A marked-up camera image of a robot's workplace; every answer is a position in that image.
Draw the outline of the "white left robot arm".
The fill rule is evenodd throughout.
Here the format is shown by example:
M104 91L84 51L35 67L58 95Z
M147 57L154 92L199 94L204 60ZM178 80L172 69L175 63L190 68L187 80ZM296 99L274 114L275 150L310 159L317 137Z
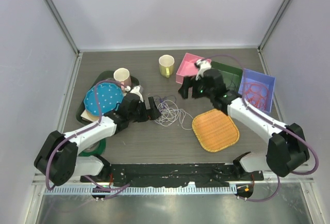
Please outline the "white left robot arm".
M34 166L47 177L47 182L61 186L71 177L82 180L90 177L105 182L111 174L111 165L98 154L81 157L83 150L98 141L111 137L124 129L130 122L146 122L161 116L154 98L148 98L150 108L136 94L127 94L118 109L105 113L78 130L65 134L51 132L39 151Z

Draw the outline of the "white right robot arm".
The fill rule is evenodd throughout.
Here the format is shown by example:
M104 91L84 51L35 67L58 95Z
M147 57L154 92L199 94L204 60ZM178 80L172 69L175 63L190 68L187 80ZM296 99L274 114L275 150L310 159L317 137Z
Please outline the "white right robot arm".
M247 152L238 158L238 164L233 167L235 178L245 180L260 170L270 170L283 178L309 160L302 128L272 119L248 104L241 94L226 88L220 71L208 69L198 75L185 76L178 92L184 99L189 94L194 99L210 99L215 109L243 123L267 143L266 152Z

